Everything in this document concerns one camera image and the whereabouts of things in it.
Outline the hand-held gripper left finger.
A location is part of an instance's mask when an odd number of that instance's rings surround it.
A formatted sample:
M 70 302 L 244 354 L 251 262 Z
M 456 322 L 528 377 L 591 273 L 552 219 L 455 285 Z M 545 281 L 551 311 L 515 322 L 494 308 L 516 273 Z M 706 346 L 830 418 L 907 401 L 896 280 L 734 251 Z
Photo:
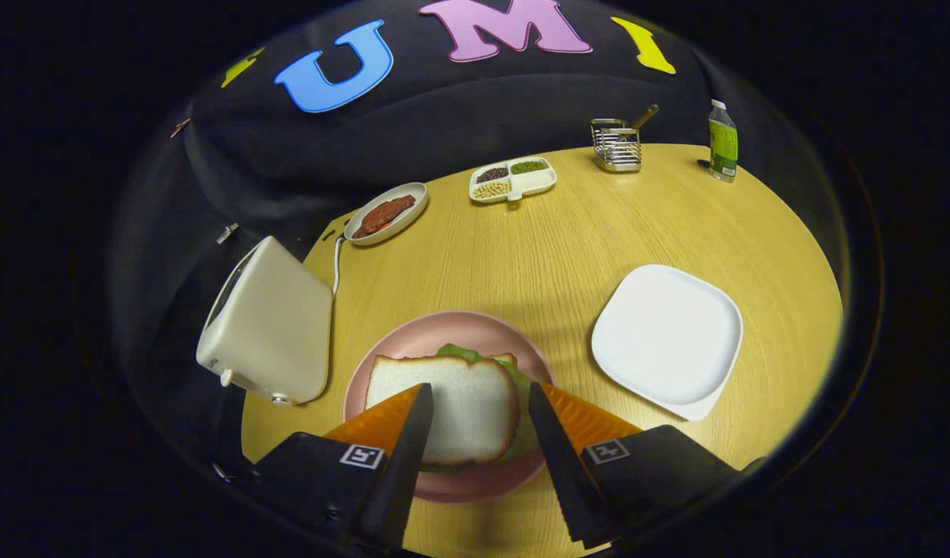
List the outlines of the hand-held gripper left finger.
M 247 494 L 326 553 L 398 553 L 432 424 L 432 385 L 416 384 L 369 408 L 391 441 L 295 433 L 247 476 Z

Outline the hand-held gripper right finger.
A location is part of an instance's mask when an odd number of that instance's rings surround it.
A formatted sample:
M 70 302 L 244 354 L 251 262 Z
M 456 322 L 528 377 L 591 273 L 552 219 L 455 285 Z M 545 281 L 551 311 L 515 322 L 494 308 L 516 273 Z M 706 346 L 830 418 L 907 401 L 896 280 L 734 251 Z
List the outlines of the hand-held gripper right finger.
M 641 429 L 551 384 L 529 385 L 528 412 L 570 538 L 586 547 L 652 538 L 743 481 L 676 427 Z

